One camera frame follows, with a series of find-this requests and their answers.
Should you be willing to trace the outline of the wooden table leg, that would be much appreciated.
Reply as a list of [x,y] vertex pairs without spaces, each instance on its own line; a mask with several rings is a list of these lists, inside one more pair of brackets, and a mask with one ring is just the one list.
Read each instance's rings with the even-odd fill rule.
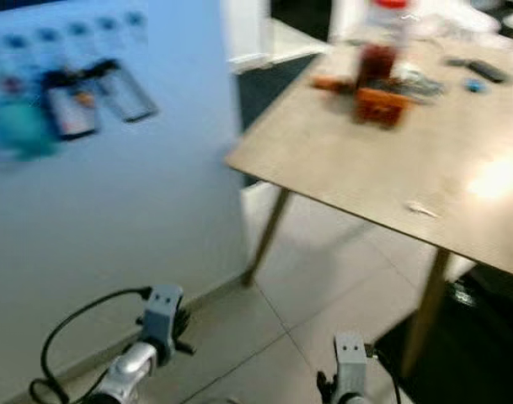
[[442,296],[447,289],[446,274],[449,261],[449,251],[444,247],[438,247],[430,263],[429,276],[426,278],[413,323],[403,346],[401,373],[399,373],[403,380],[407,380],[414,373],[415,365],[425,351],[430,331],[440,313]]
[[246,268],[242,278],[242,284],[244,286],[253,286],[255,284],[261,263],[264,261],[266,253],[272,245],[273,238],[275,238],[275,233],[278,231],[281,218],[283,213],[286,212],[286,207],[288,206],[288,201],[290,201],[291,196],[293,196],[293,192],[289,189],[279,188],[279,192],[276,193],[275,200],[273,200],[273,204],[270,207],[267,223],[265,224],[264,230],[261,232],[259,243],[257,243],[254,255],[251,261],[249,261],[248,268]]

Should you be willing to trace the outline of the light blue partition board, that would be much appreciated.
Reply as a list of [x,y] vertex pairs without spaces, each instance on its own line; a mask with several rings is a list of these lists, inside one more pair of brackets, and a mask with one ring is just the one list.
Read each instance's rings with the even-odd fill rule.
[[97,134],[21,162],[0,147],[0,404],[28,392],[71,311],[126,286],[188,297],[246,259],[222,0],[62,0],[0,10],[0,78],[118,59],[158,105],[134,124],[100,104]]

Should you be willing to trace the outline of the black floor mat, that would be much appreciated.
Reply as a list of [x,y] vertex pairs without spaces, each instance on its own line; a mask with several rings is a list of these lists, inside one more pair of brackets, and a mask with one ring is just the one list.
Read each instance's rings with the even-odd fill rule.
[[476,264],[449,282],[425,350],[399,382],[414,404],[513,404],[513,274]]

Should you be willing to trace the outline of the silver key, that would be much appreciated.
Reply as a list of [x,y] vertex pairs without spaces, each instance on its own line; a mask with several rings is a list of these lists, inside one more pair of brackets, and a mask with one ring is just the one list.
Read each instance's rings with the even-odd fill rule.
[[438,213],[426,208],[425,205],[419,203],[419,201],[406,201],[403,207],[405,207],[407,211],[418,213],[418,215],[426,215],[429,216],[429,218],[441,218]]

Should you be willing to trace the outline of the wooden table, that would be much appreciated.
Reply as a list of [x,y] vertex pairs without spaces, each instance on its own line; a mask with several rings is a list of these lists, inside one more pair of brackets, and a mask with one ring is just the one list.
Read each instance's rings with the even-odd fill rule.
[[[311,86],[348,76],[360,47],[340,40],[245,132],[227,164],[419,242],[513,274],[513,45],[414,40],[403,58],[446,86],[393,130],[360,124],[349,101]],[[509,74],[491,83],[444,59],[482,59]],[[483,93],[463,87],[467,77]],[[407,211],[418,201],[438,213]]]

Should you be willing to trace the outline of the black silver key tag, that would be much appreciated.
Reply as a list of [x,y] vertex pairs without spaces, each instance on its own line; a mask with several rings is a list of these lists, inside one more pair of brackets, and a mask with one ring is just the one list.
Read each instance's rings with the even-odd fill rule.
[[63,70],[43,74],[41,88],[60,140],[76,140],[97,134],[99,120],[94,96],[75,73]]
[[94,66],[94,70],[107,107],[121,122],[134,124],[159,112],[152,97],[118,59],[103,59]]

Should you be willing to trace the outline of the dark blue carpet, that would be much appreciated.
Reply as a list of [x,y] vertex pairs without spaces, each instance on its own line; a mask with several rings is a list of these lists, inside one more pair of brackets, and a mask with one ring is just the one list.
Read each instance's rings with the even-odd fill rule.
[[241,140],[245,131],[271,107],[281,93],[302,75],[311,62],[320,57],[320,53],[300,56],[234,74],[239,100]]

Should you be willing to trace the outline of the teal key fob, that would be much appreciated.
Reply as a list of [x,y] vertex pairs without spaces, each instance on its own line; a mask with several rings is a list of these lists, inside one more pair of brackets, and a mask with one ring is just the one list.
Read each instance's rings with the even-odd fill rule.
[[20,93],[0,96],[0,147],[18,161],[56,153],[51,122],[33,98]]

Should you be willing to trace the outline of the brown cardboard roll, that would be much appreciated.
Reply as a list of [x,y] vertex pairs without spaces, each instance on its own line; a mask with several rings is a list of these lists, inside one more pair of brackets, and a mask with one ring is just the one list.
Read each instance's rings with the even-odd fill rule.
[[336,93],[336,95],[348,95],[355,92],[356,81],[349,77],[313,76],[311,86],[320,91]]

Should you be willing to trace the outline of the orange black box device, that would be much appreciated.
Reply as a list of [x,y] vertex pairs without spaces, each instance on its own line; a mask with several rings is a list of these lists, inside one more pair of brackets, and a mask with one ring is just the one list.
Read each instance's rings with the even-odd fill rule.
[[381,126],[393,130],[403,122],[413,99],[405,93],[383,92],[381,108]]
[[387,92],[375,88],[357,88],[354,92],[353,119],[357,123],[382,123]]

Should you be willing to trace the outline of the clear jar with red lid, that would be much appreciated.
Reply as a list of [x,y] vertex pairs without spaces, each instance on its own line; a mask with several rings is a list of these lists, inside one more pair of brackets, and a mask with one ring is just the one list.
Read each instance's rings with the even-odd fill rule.
[[410,42],[414,0],[369,0],[364,19],[355,31],[361,40],[356,87],[391,77],[395,62]]

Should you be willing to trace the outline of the black flat phone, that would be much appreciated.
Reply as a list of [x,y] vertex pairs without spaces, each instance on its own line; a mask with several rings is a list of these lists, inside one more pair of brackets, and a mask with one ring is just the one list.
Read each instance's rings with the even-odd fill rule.
[[509,74],[482,59],[472,59],[467,63],[467,69],[486,78],[491,83],[505,83],[509,80]]

